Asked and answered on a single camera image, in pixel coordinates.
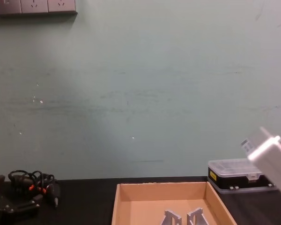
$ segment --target gray metal part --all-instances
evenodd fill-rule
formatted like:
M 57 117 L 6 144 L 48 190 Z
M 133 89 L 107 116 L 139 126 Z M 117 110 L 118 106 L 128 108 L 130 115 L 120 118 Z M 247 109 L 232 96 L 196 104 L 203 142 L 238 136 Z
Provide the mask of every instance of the gray metal part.
M 172 219 L 175 221 L 175 225 L 182 225 L 182 218 L 178 214 L 171 210 L 166 210 L 164 212 L 164 219 L 161 225 L 172 225 Z
M 204 217 L 202 208 L 197 208 L 196 210 L 187 214 L 187 225 L 209 225 Z

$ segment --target black table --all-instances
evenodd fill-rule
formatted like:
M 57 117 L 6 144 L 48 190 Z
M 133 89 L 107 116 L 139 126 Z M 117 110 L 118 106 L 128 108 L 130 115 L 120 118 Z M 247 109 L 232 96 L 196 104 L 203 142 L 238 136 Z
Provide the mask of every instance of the black table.
M 62 199 L 57 209 L 43 202 L 37 217 L 16 225 L 110 225 L 119 183 L 206 180 L 206 177 L 63 180 L 60 181 Z M 220 197 L 238 225 L 281 225 L 281 194 L 278 191 Z

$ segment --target parts organizer box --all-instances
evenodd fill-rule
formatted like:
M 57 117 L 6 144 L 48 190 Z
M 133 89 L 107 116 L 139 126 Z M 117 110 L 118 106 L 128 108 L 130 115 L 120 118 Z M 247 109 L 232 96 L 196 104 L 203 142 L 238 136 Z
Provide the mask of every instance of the parts organizer box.
M 222 194 L 276 190 L 276 186 L 248 159 L 208 162 L 208 181 Z

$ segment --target wall outlet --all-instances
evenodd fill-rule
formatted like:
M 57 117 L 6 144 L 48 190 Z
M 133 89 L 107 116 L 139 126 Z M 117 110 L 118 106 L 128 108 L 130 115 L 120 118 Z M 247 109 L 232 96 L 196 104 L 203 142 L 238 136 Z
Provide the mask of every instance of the wall outlet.
M 21 0 L 23 14 L 48 13 L 48 0 Z
M 76 13 L 75 0 L 48 0 L 49 13 L 68 12 Z
M 0 0 L 0 15 L 21 14 L 20 0 Z

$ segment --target open cardboard box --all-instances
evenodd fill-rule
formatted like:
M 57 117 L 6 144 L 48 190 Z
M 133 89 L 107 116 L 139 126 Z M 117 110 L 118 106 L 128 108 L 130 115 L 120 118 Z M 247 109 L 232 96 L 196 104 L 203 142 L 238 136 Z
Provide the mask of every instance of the open cardboard box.
M 209 182 L 118 184 L 112 225 L 160 225 L 165 210 L 182 217 L 197 208 L 209 225 L 236 225 Z

